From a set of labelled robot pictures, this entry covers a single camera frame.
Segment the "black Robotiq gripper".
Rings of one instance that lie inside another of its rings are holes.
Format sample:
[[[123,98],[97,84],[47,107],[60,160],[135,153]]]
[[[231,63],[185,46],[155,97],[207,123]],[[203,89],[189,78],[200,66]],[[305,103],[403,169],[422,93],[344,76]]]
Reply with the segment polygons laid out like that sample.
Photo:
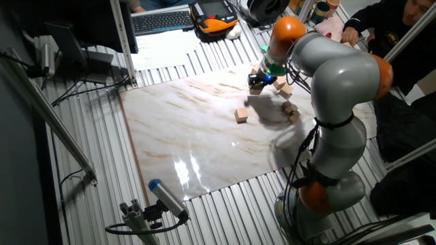
[[[249,88],[252,89],[256,85],[259,86],[260,91],[263,91],[268,85],[272,85],[276,80],[276,76],[265,73],[249,74],[247,78]]]

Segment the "person right hand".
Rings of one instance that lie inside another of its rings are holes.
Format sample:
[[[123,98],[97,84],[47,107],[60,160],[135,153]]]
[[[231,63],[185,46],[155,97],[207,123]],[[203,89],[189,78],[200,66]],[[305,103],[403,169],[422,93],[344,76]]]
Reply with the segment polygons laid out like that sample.
[[[359,32],[352,27],[346,27],[342,33],[341,42],[355,46],[360,41]]]

